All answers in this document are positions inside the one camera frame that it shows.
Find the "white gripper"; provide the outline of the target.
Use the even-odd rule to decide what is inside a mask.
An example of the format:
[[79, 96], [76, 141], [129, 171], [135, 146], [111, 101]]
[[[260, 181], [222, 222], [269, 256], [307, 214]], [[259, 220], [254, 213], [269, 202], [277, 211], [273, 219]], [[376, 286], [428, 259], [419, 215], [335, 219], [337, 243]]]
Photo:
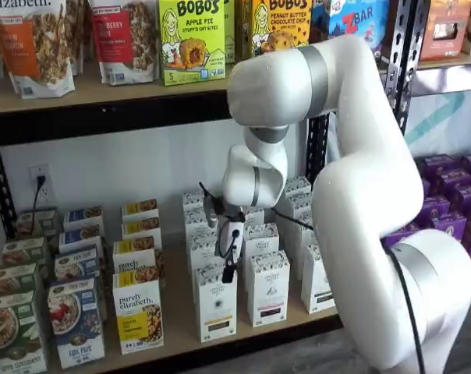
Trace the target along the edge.
[[244, 223], [222, 219], [218, 225], [218, 256], [225, 261], [222, 283], [231, 284], [243, 247]]

